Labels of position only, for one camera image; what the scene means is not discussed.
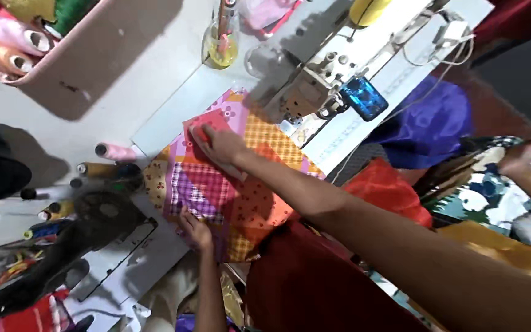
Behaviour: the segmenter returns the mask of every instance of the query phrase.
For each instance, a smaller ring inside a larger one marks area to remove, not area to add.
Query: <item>orange fabric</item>
[[[430,227],[431,215],[402,175],[382,158],[375,158],[343,189],[368,203]]]

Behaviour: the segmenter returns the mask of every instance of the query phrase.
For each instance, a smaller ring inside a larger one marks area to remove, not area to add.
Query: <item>electrical cord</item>
[[[470,46],[468,48],[468,53],[466,54],[466,56],[464,57],[464,60],[462,60],[461,62],[449,62],[449,61],[442,61],[441,63],[445,63],[445,64],[451,64],[451,65],[461,65],[461,64],[464,64],[465,62],[468,61],[468,59],[470,59],[470,57],[473,55],[473,51],[474,51],[474,34],[470,37],[469,41],[470,43]]]
[[[461,18],[461,16],[459,16],[458,14],[454,13],[454,12],[449,12],[447,10],[445,10],[444,8],[438,10],[437,12],[435,12],[436,14],[440,14],[444,17],[444,19],[447,21],[447,22],[451,22],[453,20],[458,20],[458,21],[463,21],[464,19]],[[405,107],[401,108],[400,110],[397,110],[396,112],[390,114],[388,117],[386,117],[384,120],[382,120],[382,122],[379,123],[379,125],[381,124],[384,124],[385,122],[387,122],[388,120],[392,119],[393,117],[396,117],[397,115],[399,115],[400,113],[402,113],[404,110],[408,109],[409,107],[411,107],[412,105],[418,103],[418,102],[421,102],[422,100],[424,100],[427,96],[429,96],[434,90],[435,88],[438,86],[438,84],[440,82],[443,81],[444,77],[446,76],[446,74],[450,71],[450,69],[455,66],[455,65],[461,65],[461,64],[464,64],[466,61],[468,61],[470,59],[470,57],[473,55],[473,51],[474,51],[474,34],[472,34],[472,31],[470,29],[468,29],[468,34],[466,35],[466,37],[470,36],[470,39],[468,40],[465,40],[464,42],[462,43],[459,43],[458,46],[459,46],[459,49],[458,51],[456,52],[456,55],[454,56],[454,59],[453,61],[445,61],[445,60],[442,60],[442,61],[439,61],[440,63],[444,63],[444,64],[447,64],[448,67],[444,70],[444,72],[439,76],[438,80],[435,82],[435,84],[424,94],[423,97],[420,97],[416,100],[414,100],[413,102],[410,102],[409,105],[406,105]],[[462,52],[464,51],[464,49],[466,48],[466,45],[468,45],[468,43],[470,43],[470,46],[469,46],[469,49],[468,49],[468,54],[466,57],[464,57],[464,59],[460,62],[457,62],[458,58],[460,58],[460,56],[462,55]],[[427,65],[427,64],[430,64],[432,61],[434,60],[439,60],[439,59],[436,59],[434,58],[436,53],[438,52],[438,49],[435,49],[431,55],[429,56],[429,59],[426,63],[424,64],[420,64],[420,63],[416,63],[414,61],[410,61],[409,57],[407,56],[407,52],[405,51],[405,45],[403,45],[403,47],[401,48],[402,51],[403,51],[403,57],[405,58],[405,60],[409,63],[409,64],[412,64],[416,67],[422,67],[424,65]],[[335,181],[337,180],[337,178],[339,177],[339,174],[345,169],[345,166],[348,164],[350,158],[352,157],[352,155],[356,152],[356,150],[358,149],[359,145],[357,145],[351,152],[350,154],[348,155],[348,157],[346,158],[345,162],[343,162],[343,166],[338,170],[337,174],[335,175],[335,177],[333,178],[333,181],[331,181],[332,184],[335,184]]]
[[[437,49],[434,49],[434,51],[430,54],[430,56],[428,57],[429,60],[426,62],[426,63],[417,63],[417,62],[414,62],[412,60],[409,59],[409,56],[407,56],[407,51],[405,49],[405,46],[407,46],[407,44],[403,45],[403,47],[401,48],[403,50],[403,57],[405,58],[405,60],[407,62],[409,62],[410,64],[416,66],[416,67],[423,67],[424,65],[426,64],[430,64],[432,63],[434,60],[438,60],[438,58],[435,58],[435,54],[438,53]]]
[[[343,171],[345,166],[348,164],[348,161],[350,160],[350,158],[352,157],[354,152],[356,152],[356,150],[358,149],[359,146],[360,146],[359,144],[356,145],[356,147],[353,148],[353,150],[349,153],[348,157],[345,159],[345,162],[343,162],[343,166],[341,166],[341,168],[337,171],[337,174],[335,174],[335,177],[333,178],[333,181],[331,181],[331,184],[335,184],[335,181],[337,180],[337,177],[339,177],[339,174],[341,174],[341,172]]]

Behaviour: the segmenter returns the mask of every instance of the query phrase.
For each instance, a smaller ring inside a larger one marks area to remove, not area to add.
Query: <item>yellow liquid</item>
[[[212,61],[221,67],[228,67],[235,61],[237,58],[237,42],[233,38],[229,38],[229,46],[224,50],[223,53],[217,51],[217,43],[212,42],[210,48],[208,49],[208,54]]]
[[[356,0],[349,9],[349,18],[358,26],[369,26],[380,17],[391,1],[392,0]]]

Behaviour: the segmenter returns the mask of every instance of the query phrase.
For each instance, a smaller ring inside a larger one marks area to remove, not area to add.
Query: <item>cherry print fabric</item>
[[[292,208],[259,179],[241,182],[213,166],[188,132],[190,125],[209,124],[242,136],[249,148],[269,160],[283,162],[317,178],[325,176],[275,124],[268,124],[246,106],[247,92],[225,92],[207,111],[183,123],[178,135],[144,169],[147,193],[167,217],[183,205],[212,231],[220,262],[258,258],[256,246],[282,225]]]

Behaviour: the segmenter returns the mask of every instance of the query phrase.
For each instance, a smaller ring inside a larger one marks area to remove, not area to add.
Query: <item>purple fabric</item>
[[[175,322],[175,332],[193,332],[195,325],[196,316],[194,314],[181,314]],[[226,318],[226,326],[229,328],[229,332],[239,331],[229,317]]]
[[[426,77],[396,108],[423,98],[438,79]],[[419,170],[455,154],[474,131],[470,102],[460,87],[441,81],[421,101],[376,128],[365,143],[380,143],[395,168]]]

